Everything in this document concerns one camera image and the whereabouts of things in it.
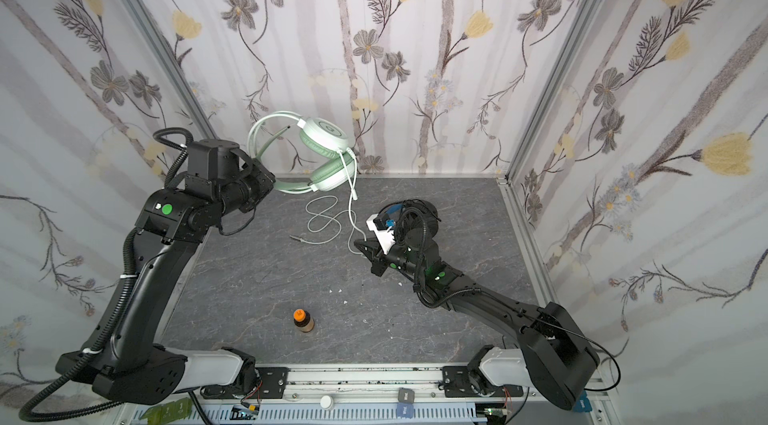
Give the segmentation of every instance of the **floral wallpaper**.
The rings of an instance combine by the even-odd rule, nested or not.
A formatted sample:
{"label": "floral wallpaper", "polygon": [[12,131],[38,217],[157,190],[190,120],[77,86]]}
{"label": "floral wallpaper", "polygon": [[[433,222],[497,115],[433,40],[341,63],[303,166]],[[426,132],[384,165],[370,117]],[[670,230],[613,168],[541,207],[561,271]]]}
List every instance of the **floral wallpaper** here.
{"label": "floral wallpaper", "polygon": [[[346,130],[365,174],[505,173],[581,5],[143,1],[219,135],[242,143],[281,109],[319,115]],[[273,148],[278,173],[322,163],[293,131]]]}
{"label": "floral wallpaper", "polygon": [[766,40],[768,0],[605,0],[514,176],[624,423],[764,421]]}
{"label": "floral wallpaper", "polygon": [[[98,324],[125,235],[162,187],[175,151],[152,132],[189,120],[120,0],[0,2],[0,422],[18,423]],[[72,384],[38,409],[100,400]]]}

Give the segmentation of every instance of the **blue label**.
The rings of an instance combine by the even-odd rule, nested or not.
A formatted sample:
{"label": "blue label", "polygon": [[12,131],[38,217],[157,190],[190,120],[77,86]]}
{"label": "blue label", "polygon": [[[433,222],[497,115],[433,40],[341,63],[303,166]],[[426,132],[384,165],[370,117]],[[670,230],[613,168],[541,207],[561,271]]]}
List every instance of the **blue label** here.
{"label": "blue label", "polygon": [[592,411],[592,404],[589,402],[589,399],[587,398],[587,392],[581,392],[581,396],[576,401],[573,411],[582,412],[582,413],[588,413]]}
{"label": "blue label", "polygon": [[398,403],[395,416],[398,418],[413,418],[413,403]]}

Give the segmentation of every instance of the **green headphones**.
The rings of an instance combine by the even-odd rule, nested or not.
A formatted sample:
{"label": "green headphones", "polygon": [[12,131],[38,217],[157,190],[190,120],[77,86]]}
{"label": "green headphones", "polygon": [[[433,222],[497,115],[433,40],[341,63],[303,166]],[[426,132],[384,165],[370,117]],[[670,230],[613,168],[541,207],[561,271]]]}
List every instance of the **green headphones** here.
{"label": "green headphones", "polygon": [[352,198],[357,200],[352,177],[356,177],[357,157],[352,152],[346,133],[331,122],[322,118],[304,118],[294,112],[275,112],[261,118],[254,124],[248,133],[248,142],[246,144],[248,154],[254,158],[261,158],[266,148],[269,147],[279,136],[285,132],[288,127],[275,133],[261,150],[256,150],[256,136],[261,125],[269,118],[283,117],[292,118],[298,122],[299,138],[307,148],[315,153],[328,158],[317,170],[312,172],[310,181],[275,182],[275,189],[285,193],[300,194],[309,191],[332,190],[345,181],[349,181],[352,188]]}

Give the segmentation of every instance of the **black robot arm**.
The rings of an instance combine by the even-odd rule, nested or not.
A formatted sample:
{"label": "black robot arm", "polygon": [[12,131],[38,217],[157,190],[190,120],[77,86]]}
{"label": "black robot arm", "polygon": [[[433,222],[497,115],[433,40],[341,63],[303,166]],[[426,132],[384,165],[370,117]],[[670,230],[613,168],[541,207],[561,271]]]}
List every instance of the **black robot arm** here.
{"label": "black robot arm", "polygon": [[[553,404],[571,410],[599,364],[597,353],[571,315],[552,302],[546,307],[525,304],[479,285],[441,259],[432,239],[439,220],[434,205],[407,200],[402,208],[393,210],[396,206],[382,210],[373,219],[377,228],[378,224],[393,228],[395,243],[386,253],[378,239],[355,240],[355,246],[371,262],[371,272],[382,276],[392,268],[414,283],[414,291],[425,306],[470,315],[511,337],[522,351],[536,389]],[[412,208],[420,213],[409,211]],[[482,376],[476,383],[481,393],[491,391],[492,385]]]}
{"label": "black robot arm", "polygon": [[[168,134],[182,134],[185,143],[171,142],[165,138]],[[192,134],[183,128],[166,128],[154,137],[180,150],[179,158],[170,166],[164,188],[144,203],[126,238],[124,274],[107,311],[81,350],[59,358],[56,371],[62,376],[22,407],[23,420],[64,420],[122,402],[154,404],[179,389],[200,384],[220,383],[239,393],[253,387],[254,360],[245,353],[228,349],[215,356],[216,363],[224,364],[215,367],[221,375],[216,378],[210,367],[201,366],[198,356],[193,363],[193,357],[169,351],[153,340],[178,277],[208,230],[215,227],[231,235],[222,231],[221,219],[236,210],[255,214],[256,206],[272,191],[275,177],[235,142],[193,142]],[[185,188],[180,190],[175,188],[180,177],[174,180],[174,175],[187,157]],[[33,411],[70,380],[91,383],[94,392],[111,402],[60,413]]]}

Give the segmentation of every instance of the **small bottle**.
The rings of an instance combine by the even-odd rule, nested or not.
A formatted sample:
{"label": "small bottle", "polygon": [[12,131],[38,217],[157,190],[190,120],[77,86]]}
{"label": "small bottle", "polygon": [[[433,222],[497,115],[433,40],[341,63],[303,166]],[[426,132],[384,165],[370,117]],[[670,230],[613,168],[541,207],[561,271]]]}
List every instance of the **small bottle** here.
{"label": "small bottle", "polygon": [[304,311],[301,308],[293,312],[293,324],[304,333],[312,331],[312,328],[315,327],[315,321],[310,316],[310,312]]}

